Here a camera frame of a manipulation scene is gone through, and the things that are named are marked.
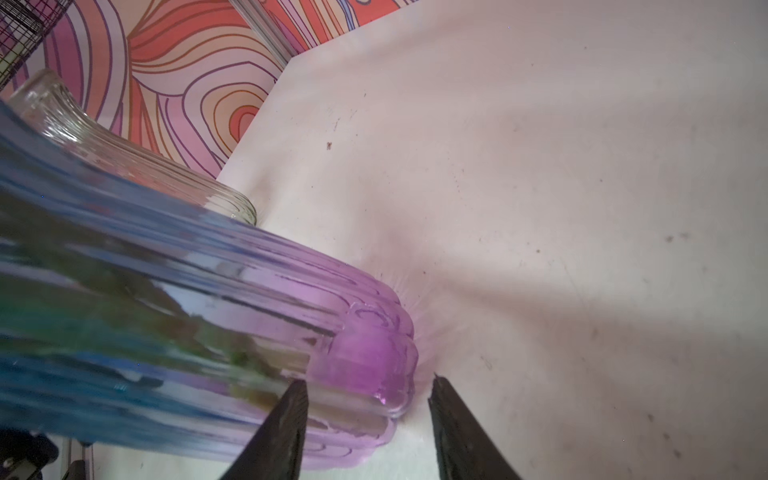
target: blue glass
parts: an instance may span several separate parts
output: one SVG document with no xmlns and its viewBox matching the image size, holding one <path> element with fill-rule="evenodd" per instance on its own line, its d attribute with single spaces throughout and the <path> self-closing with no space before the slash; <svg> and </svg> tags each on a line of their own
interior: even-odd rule
<svg viewBox="0 0 768 480">
<path fill-rule="evenodd" d="M 0 424 L 228 460 L 305 379 L 305 467 L 392 438 L 418 355 L 390 288 L 84 164 L 4 105 L 0 132 Z"/>
</svg>

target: black metal part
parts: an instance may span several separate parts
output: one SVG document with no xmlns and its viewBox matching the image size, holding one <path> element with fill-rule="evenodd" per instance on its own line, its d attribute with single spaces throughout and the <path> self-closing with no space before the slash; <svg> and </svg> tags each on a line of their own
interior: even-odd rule
<svg viewBox="0 0 768 480">
<path fill-rule="evenodd" d="M 85 460 L 75 460 L 69 464 L 67 473 L 64 474 L 61 480 L 87 480 L 85 472 Z"/>
<path fill-rule="evenodd" d="M 259 430 L 220 480 L 299 478 L 309 409 L 306 382 L 288 387 Z"/>
<path fill-rule="evenodd" d="M 444 377 L 429 397 L 441 480 L 521 480 Z"/>
<path fill-rule="evenodd" d="M 0 429 L 0 479 L 36 478 L 40 470 L 58 458 L 58 447 L 45 435 Z"/>
<path fill-rule="evenodd" d="M 0 0 L 0 90 L 64 16 L 73 0 Z"/>
</svg>

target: wire mesh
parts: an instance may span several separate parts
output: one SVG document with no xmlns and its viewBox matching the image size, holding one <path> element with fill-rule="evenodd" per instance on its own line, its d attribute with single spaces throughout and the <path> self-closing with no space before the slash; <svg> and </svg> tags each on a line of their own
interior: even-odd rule
<svg viewBox="0 0 768 480">
<path fill-rule="evenodd" d="M 0 0 L 0 90 L 32 55 L 73 0 Z"/>
</svg>

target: metal bar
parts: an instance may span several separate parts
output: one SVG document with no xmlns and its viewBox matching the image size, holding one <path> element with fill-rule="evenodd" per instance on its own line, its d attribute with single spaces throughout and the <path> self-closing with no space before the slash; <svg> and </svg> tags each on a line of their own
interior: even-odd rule
<svg viewBox="0 0 768 480">
<path fill-rule="evenodd" d="M 251 29 L 263 40 L 264 46 L 284 69 L 292 57 L 299 54 L 274 24 L 259 0 L 230 0 Z"/>
</svg>

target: orange and purple pattern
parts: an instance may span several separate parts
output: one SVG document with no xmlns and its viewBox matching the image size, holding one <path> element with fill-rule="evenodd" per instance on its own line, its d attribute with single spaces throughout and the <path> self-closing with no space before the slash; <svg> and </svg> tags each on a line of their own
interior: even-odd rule
<svg viewBox="0 0 768 480">
<path fill-rule="evenodd" d="M 415 0 L 256 0 L 305 51 Z M 12 82 L 52 68 L 96 121 L 216 177 L 281 70 L 228 0 L 77 0 Z"/>
</svg>

